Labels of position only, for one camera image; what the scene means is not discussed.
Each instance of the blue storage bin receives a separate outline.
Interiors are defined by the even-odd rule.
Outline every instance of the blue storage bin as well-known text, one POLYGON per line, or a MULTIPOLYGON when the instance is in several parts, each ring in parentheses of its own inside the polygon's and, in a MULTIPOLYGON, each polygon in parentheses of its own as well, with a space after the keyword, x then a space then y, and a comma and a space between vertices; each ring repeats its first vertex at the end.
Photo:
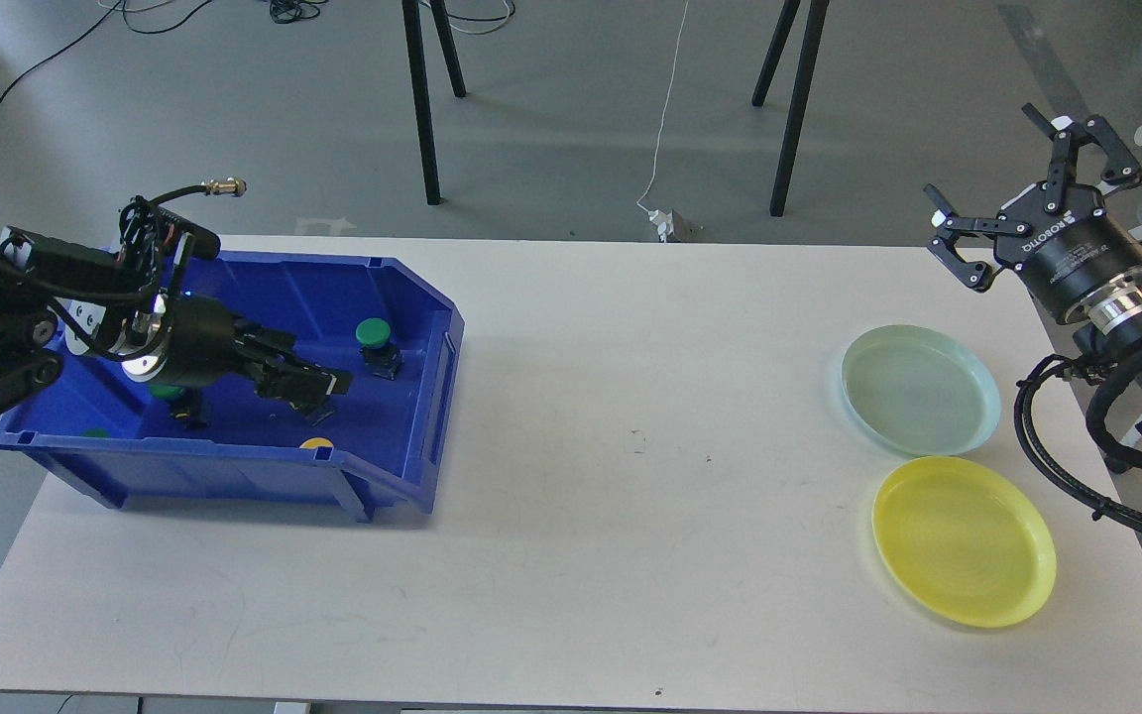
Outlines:
POLYGON ((121 366, 66 353, 55 385, 1 417, 0 448, 108 507, 131 496, 337 503, 368 522, 408 500, 429 514, 464 330, 450 299, 393 258, 280 252, 193 260, 184 287, 297 335, 305 360, 354 374, 331 398, 335 415, 312 426, 227 375, 204 388, 210 425, 190 431, 121 366), (375 316, 402 353, 394 380, 369 375, 355 342, 357 322, 375 316), (93 430, 108 438, 81 435, 93 430), (335 446, 299 448, 313 438, 335 446))

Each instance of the concrete floor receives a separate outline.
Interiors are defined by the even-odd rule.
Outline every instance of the concrete floor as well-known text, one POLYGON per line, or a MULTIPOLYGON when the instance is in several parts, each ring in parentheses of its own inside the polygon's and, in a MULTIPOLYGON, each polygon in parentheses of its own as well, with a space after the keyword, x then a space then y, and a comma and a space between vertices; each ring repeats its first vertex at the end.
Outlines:
MULTIPOLYGON (((131 22, 166 26, 194 5, 176 0, 131 22)), ((449 6, 480 14, 499 3, 449 6)), ((703 241, 923 244, 924 183, 975 215, 1043 176, 1048 145, 1021 117, 1024 102, 1048 117, 1105 114, 1127 139, 1142 123, 1142 1, 834 3, 788 216, 770 218, 798 43, 766 107, 748 96, 779 6, 690 5, 646 203, 678 209, 703 241)), ((443 207, 425 206, 397 3, 322 10, 276 26, 263 3, 222 1, 153 37, 108 18, 3 102, 0 227, 103 247, 132 194, 235 175, 249 180, 246 198, 182 200, 178 211, 228 234, 649 239, 634 200, 650 176, 678 0, 522 0, 502 31, 458 35, 467 99, 450 94, 427 32, 443 207)), ((0 91, 102 13, 94 1, 0 0, 0 91)), ((1116 195, 1116 217, 1134 225, 1140 200, 1142 190, 1116 195)), ((1037 358, 1027 354, 1027 370, 1037 358)), ((26 458, 0 452, 0 564, 40 482, 26 458)), ((1123 494, 1142 505, 1142 479, 1125 479, 1123 494)), ((46 713, 62 700, 0 696, 0 711, 46 713)), ((135 705, 75 697, 65 711, 135 705)), ((153 699, 145 711, 271 705, 153 699)))

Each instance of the plastic plate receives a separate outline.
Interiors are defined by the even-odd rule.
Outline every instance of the plastic plate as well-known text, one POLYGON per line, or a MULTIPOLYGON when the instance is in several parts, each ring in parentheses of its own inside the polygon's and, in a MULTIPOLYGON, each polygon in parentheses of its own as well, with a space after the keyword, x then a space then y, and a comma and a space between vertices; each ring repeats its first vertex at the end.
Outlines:
POLYGON ((1002 406, 989 369, 964 345, 916 326, 876 328, 844 353, 845 401, 888 447, 954 456, 980 447, 1002 406))
POLYGON ((875 546, 893 578, 944 618, 1007 627, 1046 604, 1055 546, 1003 476, 952 456, 915 458, 879 487, 875 546))

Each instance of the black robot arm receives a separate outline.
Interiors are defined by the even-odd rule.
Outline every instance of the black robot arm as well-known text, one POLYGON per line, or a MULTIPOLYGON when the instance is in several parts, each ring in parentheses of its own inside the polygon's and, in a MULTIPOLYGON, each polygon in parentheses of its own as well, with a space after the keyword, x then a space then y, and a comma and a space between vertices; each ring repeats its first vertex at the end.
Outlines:
POLYGON ((137 195, 121 212, 115 251, 3 231, 0 415, 59 378, 59 353, 46 347, 58 320, 70 351, 121 362, 131 379, 200 387, 231 372, 312 420, 329 415, 329 395, 346 393, 349 372, 300 360, 293 335, 182 290, 187 262, 216 258, 219 240, 161 203, 201 193, 240 195, 244 182, 207 182, 151 200, 137 195))
MULTIPOLYGON (((1034 394, 1048 379, 1086 379, 1097 385, 1086 411, 1087 432, 1111 470, 1142 470, 1142 451, 1116 438, 1107 425, 1116 398, 1132 385, 1142 390, 1142 244, 1109 216, 1104 195, 1142 183, 1142 168, 1102 117, 1075 122, 1047 121, 1027 104, 1026 114, 1052 141, 1044 180, 1007 200, 996 218, 959 216, 933 186, 936 232, 928 249, 966 288, 984 292, 998 272, 1020 276, 1056 324, 1084 322, 1075 331, 1078 356, 1048 356, 1018 384, 1014 422, 1030 463, 1053 483, 1107 515, 1142 532, 1142 512, 1092 491, 1067 473, 1034 430, 1034 394), (1078 150, 1096 145, 1107 162, 1096 185, 1078 182, 1078 150), (962 238, 991 240, 998 267, 965 260, 957 252, 962 238)), ((1136 425, 1142 435, 1142 419, 1136 425)))

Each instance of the table leg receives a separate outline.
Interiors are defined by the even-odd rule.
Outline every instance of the table leg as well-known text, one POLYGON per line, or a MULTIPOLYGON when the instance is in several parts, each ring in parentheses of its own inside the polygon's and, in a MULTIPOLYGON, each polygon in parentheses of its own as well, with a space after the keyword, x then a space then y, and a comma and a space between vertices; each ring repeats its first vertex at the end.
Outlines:
POLYGON ((417 0, 403 0, 403 32, 408 35, 409 72, 412 75, 412 105, 417 111, 417 141, 421 144, 421 173, 425 176, 425 202, 437 207, 440 165, 434 157, 434 126, 431 122, 431 90, 425 78, 425 45, 421 43, 421 9, 417 0))
POLYGON ((796 149, 801 141, 801 127, 805 123, 807 91, 813 85, 813 67, 817 65, 817 46, 822 39, 822 24, 830 0, 811 0, 810 14, 805 23, 805 38, 801 41, 801 58, 796 69, 796 87, 793 89, 793 105, 787 111, 787 130, 783 134, 783 150, 778 158, 778 175, 774 176, 774 194, 770 200, 770 216, 783 215, 787 207, 787 190, 793 184, 793 168, 796 167, 796 149))
POLYGON ((787 0, 787 3, 783 5, 783 11, 778 15, 774 38, 770 40, 770 50, 765 53, 765 64, 761 66, 761 77, 756 78, 756 91, 751 95, 753 107, 762 107, 765 104, 765 95, 770 94, 770 83, 774 81, 774 72, 778 72, 778 59, 783 55, 787 37, 793 32, 793 24, 796 23, 796 14, 799 9, 801 0, 787 0))
POLYGON ((434 29, 440 33, 444 63, 448 63, 448 78, 452 80, 452 95, 461 98, 466 95, 466 80, 461 78, 461 59, 457 58, 457 41, 452 38, 452 24, 448 23, 448 6, 444 5, 444 0, 431 0, 431 14, 434 17, 434 29))

